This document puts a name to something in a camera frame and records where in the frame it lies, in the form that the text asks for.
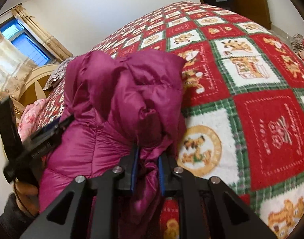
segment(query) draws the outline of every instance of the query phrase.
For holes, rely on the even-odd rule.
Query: magenta puffer jacket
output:
[[[102,175],[129,154],[140,152],[135,195],[123,203],[120,238],[141,238],[160,202],[156,160],[168,147],[176,154],[185,131],[181,115],[185,60],[174,54],[144,50],[116,60],[93,51],[69,63],[62,120],[75,121],[48,157],[39,191],[45,208],[78,175]]]

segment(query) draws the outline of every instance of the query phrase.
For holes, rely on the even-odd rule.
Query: red and white patchwork quilt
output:
[[[304,213],[304,61],[259,24],[189,1],[125,25],[93,50],[116,58],[148,48],[186,59],[178,165],[219,176],[287,237]],[[63,83],[38,127],[61,115]],[[177,229],[173,215],[169,227]]]

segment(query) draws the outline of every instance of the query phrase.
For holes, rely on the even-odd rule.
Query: window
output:
[[[54,60],[49,53],[15,18],[0,25],[0,31],[20,52],[43,66]]]

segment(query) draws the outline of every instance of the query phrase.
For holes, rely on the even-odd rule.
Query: wooden headboard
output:
[[[44,65],[35,68],[29,75],[22,91],[19,95],[19,102],[26,107],[28,104],[34,103],[36,100],[46,99],[51,89],[44,91],[52,72],[58,67],[59,64]]]

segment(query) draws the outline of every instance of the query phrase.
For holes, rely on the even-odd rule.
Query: jacket sleeve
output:
[[[17,206],[15,194],[11,194],[6,203],[4,213],[0,217],[0,224],[11,239],[19,239],[22,233],[34,221],[25,215]]]

